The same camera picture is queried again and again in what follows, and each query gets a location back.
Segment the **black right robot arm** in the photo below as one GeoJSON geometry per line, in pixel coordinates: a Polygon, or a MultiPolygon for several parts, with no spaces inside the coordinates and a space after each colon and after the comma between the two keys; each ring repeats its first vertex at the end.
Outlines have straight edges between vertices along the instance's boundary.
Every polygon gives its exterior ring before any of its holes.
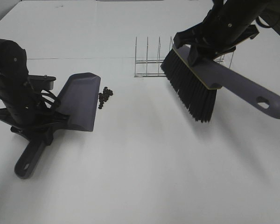
{"type": "Polygon", "coordinates": [[[259,20],[261,13],[272,13],[280,19],[280,12],[269,9],[269,3],[268,0],[215,0],[202,22],[175,34],[174,45],[177,49],[190,45],[191,66],[203,58],[215,59],[233,52],[239,43],[258,35],[253,21],[267,27],[259,20]]]}

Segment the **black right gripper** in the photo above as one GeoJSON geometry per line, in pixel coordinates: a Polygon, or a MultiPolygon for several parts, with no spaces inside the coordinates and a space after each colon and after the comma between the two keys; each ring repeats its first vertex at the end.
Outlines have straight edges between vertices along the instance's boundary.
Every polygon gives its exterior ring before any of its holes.
{"type": "Polygon", "coordinates": [[[194,67],[204,58],[215,59],[235,51],[238,44],[258,34],[251,21],[226,15],[207,16],[203,22],[176,33],[174,44],[177,49],[190,45],[188,64],[194,67]]]}

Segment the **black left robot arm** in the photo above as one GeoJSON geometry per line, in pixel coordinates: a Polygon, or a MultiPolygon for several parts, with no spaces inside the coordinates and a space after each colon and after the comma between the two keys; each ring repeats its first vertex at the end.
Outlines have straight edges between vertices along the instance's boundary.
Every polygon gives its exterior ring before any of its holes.
{"type": "Polygon", "coordinates": [[[57,112],[61,100],[51,90],[55,77],[30,75],[27,54],[16,42],[0,39],[0,121],[28,140],[40,139],[46,145],[53,132],[68,120],[57,112]]]}

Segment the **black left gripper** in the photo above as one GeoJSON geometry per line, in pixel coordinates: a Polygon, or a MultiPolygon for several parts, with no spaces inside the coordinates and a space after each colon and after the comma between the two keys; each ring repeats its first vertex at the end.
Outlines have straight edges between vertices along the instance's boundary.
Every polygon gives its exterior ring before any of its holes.
{"type": "Polygon", "coordinates": [[[12,79],[0,75],[0,121],[19,132],[39,132],[45,145],[51,145],[54,133],[68,119],[57,112],[61,100],[51,90],[56,78],[53,76],[29,75],[24,79],[12,79]]]}

